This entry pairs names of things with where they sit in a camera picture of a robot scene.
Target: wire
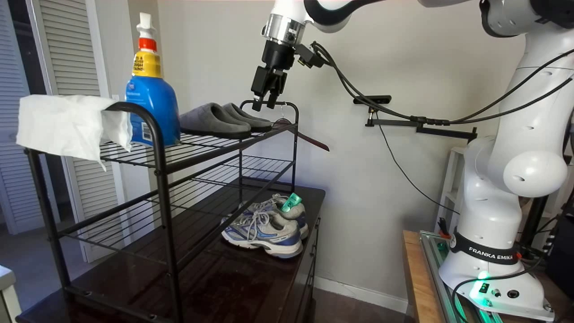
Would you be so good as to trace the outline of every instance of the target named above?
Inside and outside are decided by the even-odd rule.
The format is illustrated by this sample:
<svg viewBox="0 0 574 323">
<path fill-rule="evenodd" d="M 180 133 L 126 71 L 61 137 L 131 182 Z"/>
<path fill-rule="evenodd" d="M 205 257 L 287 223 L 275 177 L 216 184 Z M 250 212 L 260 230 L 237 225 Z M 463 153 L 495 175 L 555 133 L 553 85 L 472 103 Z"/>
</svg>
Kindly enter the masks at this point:
<svg viewBox="0 0 574 323">
<path fill-rule="evenodd" d="M 508 110 L 508 112 L 504 112 L 504 114 L 495 114 L 495 116 L 483 117 L 483 119 L 474 119 L 474 117 L 477 117 L 477 116 L 492 110 L 495 105 L 503 103 L 504 99 L 508 99 L 511 94 L 515 94 L 519 89 L 522 89 L 526 83 L 529 83 L 537 74 L 540 74 L 544 69 L 547 69 L 547 67 L 553 65 L 555 62 L 560 62 L 560 60 L 567 58 L 567 56 L 574 55 L 574 49 L 572 49 L 572 51 L 567 51 L 567 53 L 563 53 L 563 55 L 560 55 L 560 56 L 556 56 L 556 58 L 553 58 L 553 60 L 549 60 L 547 63 L 544 63 L 542 67 L 538 67 L 537 71 L 533 71 L 533 72 L 531 72 L 526 80 L 522 80 L 519 85 L 515 85 L 511 90 L 508 90 L 504 96 L 501 96 L 497 101 L 494 101 L 494 103 L 490 103 L 488 107 L 477 110 L 476 114 L 470 114 L 470 116 L 467 116 L 467 117 L 456 119 L 456 121 L 415 117 L 415 116 L 409 117 L 409 116 L 398 114 L 398 112 L 395 112 L 395 110 L 384 108 L 384 107 L 373 103 L 372 99 L 368 99 L 364 94 L 361 94 L 361 92 L 357 90 L 357 87 L 354 87 L 352 81 L 348 81 L 348 78 L 343 74 L 343 71 L 337 67 L 336 60 L 329 55 L 329 51 L 327 51 L 323 46 L 320 46 L 318 42 L 314 42 L 311 47 L 312 47 L 312 49 L 316 51 L 316 55 L 325 62 L 325 65 L 332 67 L 332 69 L 337 72 L 337 78 L 339 78 L 343 89 L 345 89 L 354 99 L 361 101 L 363 105 L 370 107 L 372 110 L 377 110 L 377 112 L 393 116 L 393 117 L 398 117 L 398 119 L 407 119 L 407 121 L 411 121 L 411 123 L 415 123 L 415 125 L 420 125 L 420 126 L 422 126 L 422 125 L 431 125 L 431 126 L 477 125 L 477 123 L 485 123 L 485 121 L 492 121 L 492 119 L 501 119 L 501 117 L 506 117 L 506 116 L 522 112 L 522 110 L 526 110 L 526 108 L 529 108 L 529 107 L 533 107 L 533 105 L 537 105 L 537 103 L 540 103 L 540 101 L 555 96 L 556 92 L 560 92 L 563 87 L 567 87 L 567 85 L 572 81 L 572 78 L 569 78 L 569 80 L 565 80 L 562 85 L 558 85 L 556 89 L 553 89 L 551 92 L 547 92 L 547 94 L 544 94 L 544 96 L 540 96 L 540 98 L 537 98 L 537 99 L 533 99 L 533 101 L 529 101 L 529 103 L 526 103 L 526 105 L 522 105 L 522 107 L 519 107 L 519 108 L 511 108 L 511 110 Z"/>
<path fill-rule="evenodd" d="M 470 114 L 470 116 L 467 116 L 467 117 L 463 117 L 463 119 L 454 121 L 454 125 L 459 125 L 459 123 L 463 123 L 463 121 L 474 119 L 474 117 L 477 117 L 477 116 L 492 110 L 494 107 L 497 107 L 499 103 L 503 103 L 506 98 L 510 98 L 511 94 L 515 94 L 519 89 L 522 89 L 528 81 L 531 81 L 531 80 L 533 80 L 537 74 L 540 74 L 544 69 L 547 69 L 547 67 L 553 65 L 555 62 L 560 62 L 560 60 L 567 58 L 567 56 L 571 56 L 571 55 L 574 55 L 574 49 L 572 49 L 572 51 L 567 51 L 567 53 L 563 53 L 563 55 L 560 55 L 560 56 L 556 56 L 556 58 L 553 58 L 553 60 L 547 62 L 547 63 L 544 63 L 544 65 L 538 67 L 535 72 L 531 72 L 526 80 L 522 80 L 519 85 L 515 85 L 511 90 L 508 90 L 503 98 L 499 98 L 497 101 L 494 101 L 492 105 L 481 108 L 481 110 L 476 112 L 476 114 Z"/>
<path fill-rule="evenodd" d="M 542 230 L 546 230 L 551 223 L 558 221 L 558 218 L 560 218 L 560 216 L 546 221 L 546 223 L 535 232 L 535 236 L 542 234 Z"/>
<path fill-rule="evenodd" d="M 377 112 L 384 112 L 384 114 L 398 117 L 398 119 L 411 119 L 409 116 L 402 116 L 398 112 L 384 108 L 384 107 L 373 103 L 372 99 L 368 99 L 363 92 L 359 92 L 359 89 L 352 81 L 346 80 L 343 71 L 337 67 L 336 60 L 329 55 L 329 51 L 323 46 L 312 44 L 311 47 L 321 56 L 321 60 L 329 67 L 332 67 L 337 72 L 337 78 L 339 78 L 339 81 L 341 81 L 341 85 L 343 85 L 343 89 L 346 90 L 348 96 L 352 96 L 354 99 L 361 101 L 363 105 L 366 105 L 366 107 L 370 107 L 370 108 L 373 108 Z"/>
<path fill-rule="evenodd" d="M 425 200 L 429 200 L 433 205 L 436 205 L 436 207 L 440 207 L 440 209 L 445 209 L 445 211 L 449 211 L 449 212 L 452 212 L 452 214 L 461 216 L 461 214 L 456 212 L 454 209 L 449 209 L 449 207 L 438 203 L 438 202 L 433 200 L 429 194 L 425 194 L 422 189 L 418 189 L 418 186 L 409 178 L 409 175 L 406 173 L 406 169 L 398 164 L 398 160 L 397 160 L 397 157 L 395 157 L 395 151 L 393 151 L 393 148 L 391 148 L 391 144 L 389 144 L 389 139 L 388 139 L 388 135 L 384 133 L 384 130 L 382 130 L 381 125 L 379 125 L 379 132 L 381 132 L 381 135 L 382 135 L 382 139 L 384 139 L 384 144 L 386 144 L 386 148 L 388 148 L 388 151 L 389 151 L 389 155 L 391 155 L 397 169 L 398 169 L 398 171 L 402 173 L 402 177 L 411 184 L 411 187 L 413 187 L 418 194 L 422 194 Z"/>
<path fill-rule="evenodd" d="M 501 277 L 488 277 L 488 279 L 470 279 L 470 281 L 459 282 L 459 284 L 452 290 L 452 293 L 450 293 L 450 304 L 452 304 L 452 308 L 454 308 L 456 317 L 458 317 L 461 322 L 468 323 L 467 318 L 461 315 L 459 308 L 456 306 L 456 293 L 458 293 L 463 286 L 472 284 L 472 282 L 510 281 L 510 279 L 515 279 L 515 277 L 520 277 L 520 275 L 526 275 L 526 273 L 528 273 L 528 272 L 519 272 L 519 273 L 513 273 L 513 275 L 501 275 Z"/>
<path fill-rule="evenodd" d="M 522 105 L 522 107 L 519 107 L 519 108 L 513 108 L 513 110 L 508 110 L 508 112 L 503 112 L 503 114 L 497 114 L 497 116 L 488 116 L 488 117 L 483 117 L 483 119 L 461 121 L 461 123 L 452 123 L 452 125 L 477 125 L 477 123 L 486 123 L 486 121 L 492 121 L 492 119 L 501 119 L 501 117 L 517 114 L 517 112 L 520 112 L 520 110 L 526 110 L 526 108 L 529 108 L 529 107 L 533 107 L 533 105 L 537 105 L 537 103 L 551 98 L 553 94 L 560 92 L 560 90 L 562 90 L 563 87 L 567 87 L 569 83 L 572 83 L 572 78 L 569 78 L 567 81 L 560 83 L 560 85 L 558 85 L 556 89 L 553 89 L 551 92 L 547 92 L 547 94 L 544 94 L 544 96 L 540 96 L 540 98 L 537 98 L 537 99 L 533 99 L 533 101 L 529 101 L 529 103 L 526 103 L 526 105 Z"/>
</svg>

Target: towel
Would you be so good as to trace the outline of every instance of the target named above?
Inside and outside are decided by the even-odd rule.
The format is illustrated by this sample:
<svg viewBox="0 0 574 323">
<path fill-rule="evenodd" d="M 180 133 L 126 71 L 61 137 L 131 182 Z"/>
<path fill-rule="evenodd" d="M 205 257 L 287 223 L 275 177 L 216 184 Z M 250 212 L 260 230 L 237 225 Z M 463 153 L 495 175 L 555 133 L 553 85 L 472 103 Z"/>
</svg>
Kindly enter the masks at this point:
<svg viewBox="0 0 574 323">
<path fill-rule="evenodd" d="M 101 164 L 101 142 L 131 151 L 129 114 L 104 112 L 104 98 L 29 96 L 20 99 L 16 144 Z"/>
</svg>

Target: shoe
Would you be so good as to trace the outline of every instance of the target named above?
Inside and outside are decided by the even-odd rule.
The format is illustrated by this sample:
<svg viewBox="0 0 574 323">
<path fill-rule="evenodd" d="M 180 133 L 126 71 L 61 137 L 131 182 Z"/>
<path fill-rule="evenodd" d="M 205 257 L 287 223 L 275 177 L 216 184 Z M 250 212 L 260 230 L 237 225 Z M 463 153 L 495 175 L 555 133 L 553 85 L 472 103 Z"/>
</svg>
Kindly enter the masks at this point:
<svg viewBox="0 0 574 323">
<path fill-rule="evenodd" d="M 293 259 L 303 252 L 300 230 L 296 223 L 280 221 L 276 214 L 244 212 L 221 236 L 244 250 L 264 248 L 268 256 Z"/>
<path fill-rule="evenodd" d="M 302 203 L 302 198 L 296 194 L 291 194 L 291 196 L 273 194 L 273 198 L 268 202 L 253 203 L 250 207 L 250 211 L 251 212 L 273 212 L 273 214 L 280 214 L 287 221 L 296 221 L 302 239 L 305 241 L 309 238 L 309 225 L 303 216 L 305 205 Z"/>
<path fill-rule="evenodd" d="M 241 108 L 237 108 L 235 105 L 226 105 L 223 107 L 223 110 L 232 116 L 233 119 L 246 123 L 251 126 L 253 133 L 268 133 L 271 132 L 271 123 L 266 119 L 255 119 L 248 114 L 244 114 Z"/>
<path fill-rule="evenodd" d="M 180 117 L 180 130 L 190 135 L 214 135 L 221 139 L 248 139 L 251 126 L 233 119 L 221 107 L 210 103 Z"/>
</svg>

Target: blue detergent bottle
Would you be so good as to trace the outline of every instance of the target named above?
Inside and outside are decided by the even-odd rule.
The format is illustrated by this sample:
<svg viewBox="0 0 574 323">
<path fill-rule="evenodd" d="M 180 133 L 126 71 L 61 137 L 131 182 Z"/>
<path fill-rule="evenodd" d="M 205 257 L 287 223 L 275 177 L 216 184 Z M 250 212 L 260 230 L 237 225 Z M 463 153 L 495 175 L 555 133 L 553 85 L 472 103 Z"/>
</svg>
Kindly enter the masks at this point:
<svg viewBox="0 0 574 323">
<path fill-rule="evenodd" d="M 151 15 L 140 13 L 140 42 L 133 58 L 133 78 L 126 87 L 126 101 L 146 108 L 155 117 L 163 135 L 163 146 L 169 148 L 180 142 L 178 99 L 172 87 L 162 80 L 158 46 L 151 31 Z M 153 144 L 147 125 L 135 114 L 131 126 L 133 142 Z"/>
</svg>

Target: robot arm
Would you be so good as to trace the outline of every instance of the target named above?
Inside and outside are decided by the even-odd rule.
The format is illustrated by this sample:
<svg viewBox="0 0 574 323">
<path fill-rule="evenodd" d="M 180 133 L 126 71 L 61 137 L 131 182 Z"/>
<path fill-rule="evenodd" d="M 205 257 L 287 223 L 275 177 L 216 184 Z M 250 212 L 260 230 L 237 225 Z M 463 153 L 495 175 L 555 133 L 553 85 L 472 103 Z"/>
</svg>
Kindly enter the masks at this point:
<svg viewBox="0 0 574 323">
<path fill-rule="evenodd" d="M 302 38 L 307 24 L 334 33 L 345 28 L 350 15 L 377 0 L 276 0 L 264 28 L 264 67 L 259 67 L 251 90 L 262 101 L 269 94 L 273 108 L 282 94 L 287 71 L 305 47 Z M 452 6 L 465 0 L 420 0 L 427 8 Z M 483 28 L 495 38 L 526 35 L 526 55 L 511 87 L 538 67 L 542 74 L 531 80 L 522 94 L 501 105 L 510 112 L 531 94 L 547 94 L 572 78 L 574 60 L 551 58 L 574 47 L 574 0 L 479 0 Z M 515 254 L 515 239 L 522 221 L 519 196 L 538 198 L 555 193 L 567 177 L 562 144 L 574 107 L 574 87 L 546 98 L 528 112 L 501 121 L 495 142 L 476 141 L 465 153 L 465 186 L 461 218 L 442 281 L 468 299 L 479 309 L 553 322 L 555 315 L 544 300 L 540 282 L 524 275 Z M 485 275 L 497 279 L 485 286 L 465 284 Z"/>
<path fill-rule="evenodd" d="M 345 28 L 350 15 L 359 8 L 382 0 L 276 0 L 264 28 L 266 49 L 262 67 L 257 69 L 251 92 L 257 96 L 255 110 L 268 98 L 273 108 L 287 83 L 287 71 L 296 56 L 309 58 L 309 67 L 321 67 L 312 53 L 302 46 L 307 24 L 323 33 Z M 425 8 L 454 6 L 467 0 L 420 0 Z M 511 38 L 529 33 L 540 24 L 553 22 L 560 28 L 574 28 L 574 2 L 571 0 L 481 0 L 483 28 L 490 37 Z"/>
<path fill-rule="evenodd" d="M 296 55 L 311 56 L 302 46 L 307 24 L 314 24 L 320 31 L 336 33 L 345 28 L 350 15 L 359 8 L 381 0 L 276 0 L 271 17 L 264 28 L 266 49 L 264 67 L 259 67 L 251 85 L 251 92 L 259 98 L 255 110 L 260 110 L 260 101 L 269 94 L 268 107 L 273 108 L 278 96 L 284 92 L 287 71 L 293 67 Z"/>
</svg>

